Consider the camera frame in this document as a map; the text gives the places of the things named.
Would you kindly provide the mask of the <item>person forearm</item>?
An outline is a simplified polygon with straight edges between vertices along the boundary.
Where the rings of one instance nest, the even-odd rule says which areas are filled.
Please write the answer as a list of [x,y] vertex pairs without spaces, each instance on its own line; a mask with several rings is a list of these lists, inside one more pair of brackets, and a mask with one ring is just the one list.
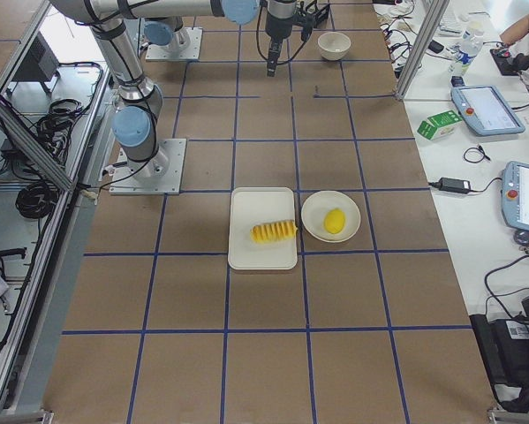
[[529,34],[529,13],[513,23],[500,34],[500,41],[505,45],[513,45]]

